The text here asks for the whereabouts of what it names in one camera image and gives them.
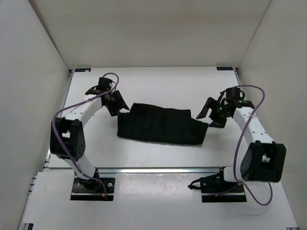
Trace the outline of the black pleated skirt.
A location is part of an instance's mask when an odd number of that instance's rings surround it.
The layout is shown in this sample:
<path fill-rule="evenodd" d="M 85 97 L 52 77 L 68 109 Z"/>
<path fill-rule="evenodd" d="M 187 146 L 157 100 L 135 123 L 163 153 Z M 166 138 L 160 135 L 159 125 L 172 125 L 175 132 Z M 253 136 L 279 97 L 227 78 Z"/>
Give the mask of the black pleated skirt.
<path fill-rule="evenodd" d="M 202 145 L 208 123 L 195 120 L 191 111 L 134 103 L 118 115 L 117 136 L 144 142 Z"/>

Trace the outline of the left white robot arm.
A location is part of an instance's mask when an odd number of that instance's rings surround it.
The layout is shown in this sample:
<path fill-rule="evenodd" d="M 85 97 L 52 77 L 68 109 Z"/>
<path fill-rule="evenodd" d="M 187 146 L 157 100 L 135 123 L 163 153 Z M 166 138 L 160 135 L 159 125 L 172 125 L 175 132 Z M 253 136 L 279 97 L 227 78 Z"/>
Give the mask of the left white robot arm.
<path fill-rule="evenodd" d="M 99 189 L 106 194 L 106 186 L 99 177 L 99 171 L 85 155 L 85 136 L 83 128 L 90 118 L 102 107 L 106 107 L 111 116 L 118 116 L 121 109 L 129 110 L 118 90 L 106 93 L 101 97 L 93 93 L 102 93 L 95 87 L 89 89 L 85 97 L 64 117 L 52 121 L 50 151 L 64 160 L 74 170 L 80 185 L 90 193 Z"/>

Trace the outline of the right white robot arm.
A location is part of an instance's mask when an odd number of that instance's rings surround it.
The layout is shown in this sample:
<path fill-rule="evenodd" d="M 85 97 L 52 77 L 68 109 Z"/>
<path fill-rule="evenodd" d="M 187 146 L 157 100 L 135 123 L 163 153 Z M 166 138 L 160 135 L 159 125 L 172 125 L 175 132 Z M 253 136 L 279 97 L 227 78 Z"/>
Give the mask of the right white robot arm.
<path fill-rule="evenodd" d="M 198 188 L 202 192 L 216 194 L 231 190 L 242 182 L 277 183 L 281 180 L 286 148 L 269 136 L 254 109 L 253 103 L 242 97 L 207 99 L 197 118 L 209 116 L 210 126 L 215 128 L 224 128 L 227 118 L 233 118 L 241 129 L 239 139 L 246 141 L 248 149 L 241 162 L 235 157 L 232 167 L 223 167 L 217 174 L 198 179 Z"/>

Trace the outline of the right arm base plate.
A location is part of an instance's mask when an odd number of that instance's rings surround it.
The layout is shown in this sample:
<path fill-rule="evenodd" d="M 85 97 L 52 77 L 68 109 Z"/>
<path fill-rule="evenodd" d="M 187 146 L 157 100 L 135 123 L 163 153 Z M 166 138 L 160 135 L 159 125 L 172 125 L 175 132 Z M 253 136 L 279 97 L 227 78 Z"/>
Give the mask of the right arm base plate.
<path fill-rule="evenodd" d="M 227 182 L 222 176 L 201 177 L 200 186 L 203 203 L 247 202 L 243 185 L 236 182 Z"/>

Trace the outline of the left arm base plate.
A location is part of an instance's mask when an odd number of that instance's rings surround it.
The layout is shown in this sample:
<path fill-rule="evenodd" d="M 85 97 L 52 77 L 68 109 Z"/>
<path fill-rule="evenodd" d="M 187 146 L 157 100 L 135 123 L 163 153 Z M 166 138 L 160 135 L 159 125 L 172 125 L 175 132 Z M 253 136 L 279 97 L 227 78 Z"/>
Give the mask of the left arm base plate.
<path fill-rule="evenodd" d="M 97 173 L 97 180 L 85 180 L 75 176 L 71 188 L 70 200 L 73 201 L 113 201 L 115 177 L 104 177 Z"/>

